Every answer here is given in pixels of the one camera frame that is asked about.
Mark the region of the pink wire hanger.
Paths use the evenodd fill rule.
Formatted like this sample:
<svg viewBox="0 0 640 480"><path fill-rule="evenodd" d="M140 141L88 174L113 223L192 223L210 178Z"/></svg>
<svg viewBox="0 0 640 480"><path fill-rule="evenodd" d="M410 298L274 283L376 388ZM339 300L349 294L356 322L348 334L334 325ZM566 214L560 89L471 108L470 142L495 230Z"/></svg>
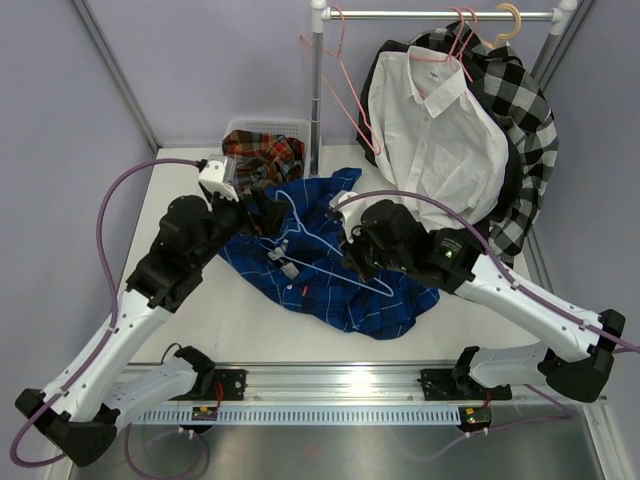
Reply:
<svg viewBox="0 0 640 480"><path fill-rule="evenodd" d="M346 118L354 127L356 137L363 140L364 143L374 152L381 151L382 144L378 137L371 132L371 124L368 114L365 112L364 101L360 94L356 91L349 70L344 61L345 40L347 34L347 15L337 5L329 5L326 1L311 1L311 35L299 35L299 42L305 54L311 61L311 155L313 159L319 158L320 134L321 134L321 104L322 104L322 87L326 87L334 100L337 102ZM325 24L333 19L332 15L337 14L337 20L340 22L340 35L337 46L334 50L328 49L324 44ZM345 84L357 106L358 113L361 115L363 125L360 125L357 119L350 113L341 97L337 94L333 84L325 77L323 73L323 59L331 57L338 62Z"/></svg>

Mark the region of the blue wire hanger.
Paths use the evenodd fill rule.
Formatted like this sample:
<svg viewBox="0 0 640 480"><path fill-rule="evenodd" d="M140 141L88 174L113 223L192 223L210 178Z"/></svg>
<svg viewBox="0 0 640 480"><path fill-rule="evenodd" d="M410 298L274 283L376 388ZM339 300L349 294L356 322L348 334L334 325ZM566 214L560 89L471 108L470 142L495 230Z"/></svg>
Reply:
<svg viewBox="0 0 640 480"><path fill-rule="evenodd" d="M295 202L293 201L291 196L288 193L282 191L281 189L276 190L275 191L275 199L279 200L281 197L283 197L286 200L286 203L291 207L291 215L293 216L293 218L295 220L295 227L293 229L285 229L283 231L283 233L279 237L277 237L275 240L271 240L271 239L268 239L268 238L264 238L264 240L270 242L274 246L279 246L280 244L284 243L284 241L287 238L287 235L290 232L299 233L299 234L302 234L302 235L304 235L304 236L306 236L306 237L308 237L310 239L314 239L314 240L320 242L329 251L332 251L334 254L338 255L340 258L344 257L344 253L341 250L339 250L337 247L335 247L331 243L325 241L323 238L321 238L321 237L309 232L308 229L306 228L306 226L304 225L304 223L300 220L300 217L299 217ZM385 283L382 280L379 280L377 278L374 278L374 281L377 284L379 284L380 286L382 286L382 289L374 288L374 287L368 286L366 283L356 282L355 280L348 279L348 278L346 278L344 276L340 276L338 274L330 273L330 272L328 272L326 270L320 269L319 267L316 267L316 266L311 265L311 264L303 263L303 265L307 266L307 267L310 267L310 268L313 268L314 270L319 271L321 273L325 273L330 277L338 278L340 280L343 280L343 281L346 281L348 283L351 283L351 284L357 285L359 287L365 288L367 290L370 290L370 291L372 291L374 293L377 293L377 294L380 294L382 296L385 296L385 297L388 297L388 298L392 298L394 296L394 292L391 289L391 287L387 283Z"/></svg>

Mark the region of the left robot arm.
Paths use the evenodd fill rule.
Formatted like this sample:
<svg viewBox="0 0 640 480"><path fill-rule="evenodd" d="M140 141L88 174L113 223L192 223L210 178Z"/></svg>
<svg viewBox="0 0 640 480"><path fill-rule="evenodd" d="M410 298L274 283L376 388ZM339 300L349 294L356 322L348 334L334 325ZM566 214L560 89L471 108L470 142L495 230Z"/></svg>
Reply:
<svg viewBox="0 0 640 480"><path fill-rule="evenodd" d="M99 459L118 434L163 402L200 400L215 388L215 363L192 346L129 381L116 381L145 341L203 281L203 270L240 233L274 236L291 211L259 187L235 201L220 194L174 199L108 318L71 365L16 408L75 465Z"/></svg>

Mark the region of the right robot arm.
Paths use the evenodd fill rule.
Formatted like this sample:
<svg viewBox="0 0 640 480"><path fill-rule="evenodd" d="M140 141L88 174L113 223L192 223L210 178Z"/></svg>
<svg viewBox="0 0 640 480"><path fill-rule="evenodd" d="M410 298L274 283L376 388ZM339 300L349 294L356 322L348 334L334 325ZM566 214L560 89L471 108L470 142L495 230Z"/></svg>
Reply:
<svg viewBox="0 0 640 480"><path fill-rule="evenodd" d="M615 310L579 308L515 273L473 226L429 232L401 203L343 192L330 204L343 226L344 264L365 281L406 274L483 305L536 338L490 349L467 347L438 391L469 400L503 398L514 385L547 386L583 403L598 399L614 365L626 319Z"/></svg>

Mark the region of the blue plaid shirt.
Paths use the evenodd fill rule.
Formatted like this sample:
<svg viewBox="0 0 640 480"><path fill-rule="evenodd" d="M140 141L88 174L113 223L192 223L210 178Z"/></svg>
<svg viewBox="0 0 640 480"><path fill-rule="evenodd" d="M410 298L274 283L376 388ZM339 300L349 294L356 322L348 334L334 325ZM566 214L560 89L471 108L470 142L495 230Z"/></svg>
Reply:
<svg viewBox="0 0 640 480"><path fill-rule="evenodd" d="M328 217L329 202L339 191L352 190L360 176L358 168L342 168L329 177L269 186L266 193L272 199L278 189L288 193L308 231L339 249L341 228ZM290 213L281 232L267 238L275 240L285 229L294 227ZM264 238L239 234L220 255L253 287L285 309L312 315L340 331L358 332L375 340L403 336L414 327L419 315L440 300L438 290L426 288L403 273L383 271L374 277L391 287L394 296L388 298L304 266L303 263L311 264L382 289L374 279L362 281L341 264L342 258L299 233L290 232L279 246Z"/></svg>

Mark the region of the red plaid shirt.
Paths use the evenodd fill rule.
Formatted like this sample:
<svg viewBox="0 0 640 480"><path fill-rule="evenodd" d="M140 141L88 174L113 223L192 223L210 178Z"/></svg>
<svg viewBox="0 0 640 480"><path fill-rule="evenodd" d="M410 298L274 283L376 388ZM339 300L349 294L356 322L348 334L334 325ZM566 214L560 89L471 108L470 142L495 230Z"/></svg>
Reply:
<svg viewBox="0 0 640 480"><path fill-rule="evenodd" d="M233 184L239 194L304 175L305 143L283 134L233 130L222 141L222 153L235 161Z"/></svg>

